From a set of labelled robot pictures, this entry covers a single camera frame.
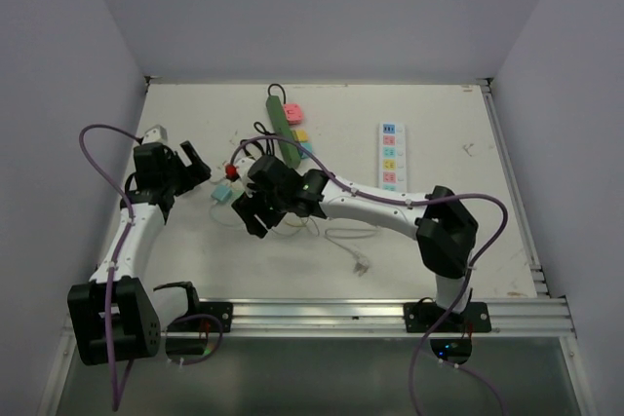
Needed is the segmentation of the pink plug adapter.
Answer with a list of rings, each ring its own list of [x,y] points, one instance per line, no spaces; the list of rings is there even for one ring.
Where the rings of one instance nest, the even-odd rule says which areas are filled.
[[[296,103],[286,103],[283,105],[283,110],[290,126],[299,125],[304,120],[304,113],[302,108]]]

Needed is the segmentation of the white power strip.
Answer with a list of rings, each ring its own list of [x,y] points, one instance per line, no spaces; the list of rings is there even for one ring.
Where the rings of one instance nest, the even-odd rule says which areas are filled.
[[[379,124],[377,153],[378,187],[382,190],[407,192],[407,130],[404,124]]]

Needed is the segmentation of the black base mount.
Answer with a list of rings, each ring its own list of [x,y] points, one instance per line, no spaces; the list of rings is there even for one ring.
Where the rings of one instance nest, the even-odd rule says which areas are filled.
[[[201,301],[197,313],[203,316],[204,328],[209,332],[230,332],[234,317],[234,306],[231,302]]]
[[[417,302],[403,304],[403,319],[407,333],[425,333],[446,311],[429,297]],[[490,333],[492,325],[488,305],[485,302],[470,302],[461,313],[451,312],[434,329],[439,333]]]

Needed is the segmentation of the green power strip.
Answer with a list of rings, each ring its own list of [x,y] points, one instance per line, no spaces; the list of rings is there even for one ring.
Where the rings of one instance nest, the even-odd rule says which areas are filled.
[[[293,145],[293,135],[281,100],[276,95],[269,95],[265,107],[273,132],[280,136],[278,145],[284,163],[291,169],[297,169],[301,163],[301,157],[298,148]]]

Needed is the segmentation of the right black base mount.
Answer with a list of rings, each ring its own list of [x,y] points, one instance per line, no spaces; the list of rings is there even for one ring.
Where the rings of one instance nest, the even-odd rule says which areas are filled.
[[[429,297],[417,302],[403,304],[403,319],[407,333],[425,333],[446,311]],[[439,333],[490,333],[492,325],[488,305],[485,302],[470,302],[461,313],[451,312],[434,329]]]

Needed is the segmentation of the blue plug adapter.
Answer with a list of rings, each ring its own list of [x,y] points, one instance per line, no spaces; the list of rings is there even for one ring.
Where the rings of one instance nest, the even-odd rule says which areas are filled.
[[[301,159],[309,159],[313,155],[311,144],[308,141],[299,143],[299,155]]]

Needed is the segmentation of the yellow plug adapter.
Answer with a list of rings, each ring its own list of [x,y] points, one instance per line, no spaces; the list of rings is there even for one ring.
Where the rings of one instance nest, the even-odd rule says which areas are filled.
[[[296,142],[303,143],[309,141],[308,133],[305,130],[292,130],[292,137]]]

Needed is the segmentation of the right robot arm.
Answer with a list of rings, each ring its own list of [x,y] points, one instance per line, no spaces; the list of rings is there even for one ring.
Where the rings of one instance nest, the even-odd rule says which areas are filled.
[[[466,279],[478,222],[448,188],[437,186],[430,194],[385,191],[323,170],[300,174],[270,155],[240,158],[226,166],[225,175],[242,183],[244,194],[233,209],[248,233],[261,239],[293,214],[354,220],[416,241],[424,266],[435,275],[436,323],[453,331],[468,321]]]

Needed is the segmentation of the aluminium front rail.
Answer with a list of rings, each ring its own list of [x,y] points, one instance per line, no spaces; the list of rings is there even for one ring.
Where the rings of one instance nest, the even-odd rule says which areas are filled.
[[[407,299],[199,299],[226,301],[234,306],[230,334],[240,337],[568,337],[575,333],[563,299],[489,299],[485,302],[490,333],[439,333],[436,322],[425,333],[407,333],[403,304]],[[160,333],[189,336],[198,331],[203,316],[180,317]]]

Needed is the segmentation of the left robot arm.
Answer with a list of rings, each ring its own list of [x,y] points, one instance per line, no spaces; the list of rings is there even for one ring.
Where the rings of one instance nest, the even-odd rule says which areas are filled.
[[[68,292],[79,356],[86,365],[107,363],[109,347],[118,361],[151,358],[170,323],[188,331],[201,322],[203,308],[191,282],[163,284],[152,292],[141,282],[176,198],[212,175],[189,141],[180,147],[175,152],[164,143],[144,141],[134,148],[135,170],[120,188],[113,242],[90,279]]]

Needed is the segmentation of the blue usb charger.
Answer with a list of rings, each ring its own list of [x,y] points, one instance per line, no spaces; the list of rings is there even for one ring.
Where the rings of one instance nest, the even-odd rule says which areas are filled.
[[[230,186],[218,184],[214,187],[211,198],[218,204],[224,205],[230,202],[233,196],[233,190]]]

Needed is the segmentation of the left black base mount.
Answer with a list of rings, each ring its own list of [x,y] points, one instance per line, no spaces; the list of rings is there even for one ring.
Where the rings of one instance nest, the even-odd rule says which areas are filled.
[[[201,301],[197,313],[203,316],[204,328],[209,332],[230,332],[234,317],[234,306],[231,302]]]

